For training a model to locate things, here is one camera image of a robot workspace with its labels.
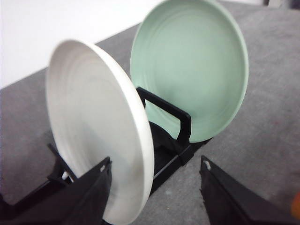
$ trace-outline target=white plate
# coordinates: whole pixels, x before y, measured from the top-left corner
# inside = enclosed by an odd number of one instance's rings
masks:
[[[112,160],[104,220],[134,221],[150,194],[154,152],[144,107],[126,73],[99,47],[68,40],[53,53],[46,98],[58,151],[77,177],[107,156]]]

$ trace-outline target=plate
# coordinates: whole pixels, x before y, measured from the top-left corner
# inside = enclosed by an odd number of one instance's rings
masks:
[[[168,0],[135,37],[131,80],[190,114],[190,142],[210,139],[233,120],[246,93],[248,54],[230,13],[214,0]],[[147,103],[148,119],[173,138],[180,122]]]
[[[99,47],[68,40],[52,55],[46,99],[58,151],[77,177],[107,156],[112,161],[103,219],[134,221],[150,194],[154,151],[145,109],[126,73]]]

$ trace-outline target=green plate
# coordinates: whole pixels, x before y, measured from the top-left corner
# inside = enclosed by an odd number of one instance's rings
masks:
[[[230,13],[214,0],[168,0],[141,24],[131,52],[131,80],[188,112],[191,142],[233,120],[246,93],[248,54]],[[173,138],[178,119],[147,102],[148,119]]]

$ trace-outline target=gray carpet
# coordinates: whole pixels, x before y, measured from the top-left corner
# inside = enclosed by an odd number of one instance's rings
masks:
[[[250,74],[233,122],[148,200],[133,224],[208,225],[199,192],[200,156],[289,212],[300,191],[300,12],[222,4],[244,34]],[[129,74],[137,26],[98,45]],[[45,105],[45,70],[1,90],[1,193],[15,203],[41,184],[54,160]]]

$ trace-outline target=black handle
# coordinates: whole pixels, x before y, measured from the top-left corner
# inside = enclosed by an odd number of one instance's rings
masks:
[[[180,108],[172,105],[171,103],[163,100],[159,96],[154,95],[153,93],[141,87],[138,87],[136,90],[142,100],[144,107],[146,106],[146,99],[180,120],[180,132],[177,137],[177,142],[181,146],[188,145],[192,129],[191,116],[187,112],[181,110]]]

